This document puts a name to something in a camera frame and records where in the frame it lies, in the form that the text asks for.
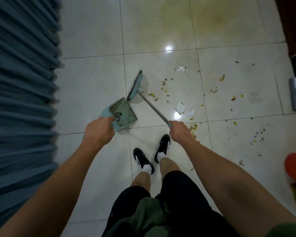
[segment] hand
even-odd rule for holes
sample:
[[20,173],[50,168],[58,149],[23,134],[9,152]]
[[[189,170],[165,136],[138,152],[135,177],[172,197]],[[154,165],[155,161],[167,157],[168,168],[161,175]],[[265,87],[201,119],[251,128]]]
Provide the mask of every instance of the hand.
[[85,130],[84,141],[91,144],[101,143],[103,146],[111,141],[115,132],[110,127],[114,117],[99,117],[97,120],[91,121]]
[[191,131],[183,122],[169,121],[171,123],[170,127],[170,137],[175,142],[181,144],[182,141],[194,141],[195,139],[191,135]]

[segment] foot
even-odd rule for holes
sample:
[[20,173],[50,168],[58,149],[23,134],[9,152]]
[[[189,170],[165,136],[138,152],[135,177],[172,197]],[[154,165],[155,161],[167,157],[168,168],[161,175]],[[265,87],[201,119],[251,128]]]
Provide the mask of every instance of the foot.
[[151,175],[155,173],[155,168],[153,167],[152,163],[150,163],[150,161],[147,159],[147,157],[145,156],[145,154],[142,152],[141,149],[135,148],[133,151],[133,155],[136,162],[140,165],[140,167],[144,171],[148,170],[147,172],[150,173]]
[[154,157],[155,163],[157,163],[157,164],[159,163],[158,153],[164,153],[164,155],[162,154],[163,156],[165,156],[167,154],[167,150],[169,149],[170,142],[171,142],[171,138],[168,134],[165,134],[162,136],[162,138],[159,142],[159,148],[158,148],[157,153],[155,154],[155,157]]

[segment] shoe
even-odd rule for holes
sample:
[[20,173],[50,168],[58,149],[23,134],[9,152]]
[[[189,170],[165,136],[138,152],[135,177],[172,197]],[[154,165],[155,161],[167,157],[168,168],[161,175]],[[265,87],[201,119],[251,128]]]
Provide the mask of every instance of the shoe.
[[147,157],[145,156],[145,154],[142,152],[141,149],[135,148],[133,151],[133,155],[134,155],[136,162],[140,165],[141,168],[143,168],[144,165],[146,165],[146,164],[150,164],[151,165],[151,175],[153,175],[155,173],[155,168],[153,167],[152,163],[150,163],[150,161],[147,159]]
[[159,152],[163,152],[165,155],[167,155],[167,150],[169,149],[170,146],[170,142],[171,142],[171,138],[168,134],[165,134],[162,136],[160,142],[159,142],[159,148],[157,150],[157,153],[155,154],[154,160],[155,163],[159,163],[158,159],[157,159],[157,155]]

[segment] broom handle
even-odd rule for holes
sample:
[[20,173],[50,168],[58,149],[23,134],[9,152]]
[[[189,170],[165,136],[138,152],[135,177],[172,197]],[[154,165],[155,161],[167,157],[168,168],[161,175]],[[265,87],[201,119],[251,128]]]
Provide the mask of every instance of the broom handle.
[[158,116],[160,116],[161,119],[163,119],[163,121],[170,127],[171,124],[169,124],[169,120],[164,115],[162,115],[161,112],[158,111],[158,109],[156,107],[154,107],[154,105],[151,104],[150,101],[148,101],[147,98],[144,97],[144,95],[142,93],[140,93],[139,90],[137,90],[136,92],[145,100],[145,102],[147,102],[148,105],[150,105],[150,107],[158,114]]

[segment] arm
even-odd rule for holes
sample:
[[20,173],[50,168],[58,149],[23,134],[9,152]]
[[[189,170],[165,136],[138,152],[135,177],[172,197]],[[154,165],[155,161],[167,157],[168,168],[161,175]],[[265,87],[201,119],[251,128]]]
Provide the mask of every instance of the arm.
[[197,142],[183,122],[171,124],[171,138],[184,148],[206,191],[241,236],[262,237],[276,225],[296,223],[296,217],[241,167]]
[[77,203],[87,171],[101,148],[114,136],[114,118],[89,123],[75,153],[0,229],[0,237],[60,236]]

